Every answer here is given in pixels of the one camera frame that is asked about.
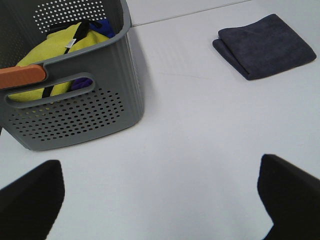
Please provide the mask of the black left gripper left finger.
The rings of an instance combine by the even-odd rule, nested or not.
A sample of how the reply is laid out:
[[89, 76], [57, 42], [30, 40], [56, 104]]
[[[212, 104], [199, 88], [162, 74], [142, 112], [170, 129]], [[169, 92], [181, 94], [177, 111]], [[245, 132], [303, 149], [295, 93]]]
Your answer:
[[45, 240], [65, 198], [59, 160], [47, 160], [0, 190], [0, 238]]

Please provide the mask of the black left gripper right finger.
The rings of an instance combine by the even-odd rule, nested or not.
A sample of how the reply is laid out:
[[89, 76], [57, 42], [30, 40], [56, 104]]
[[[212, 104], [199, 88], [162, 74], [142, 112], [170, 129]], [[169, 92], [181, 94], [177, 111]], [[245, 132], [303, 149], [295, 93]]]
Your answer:
[[266, 240], [320, 238], [318, 178], [275, 154], [264, 154], [257, 192], [273, 223]]

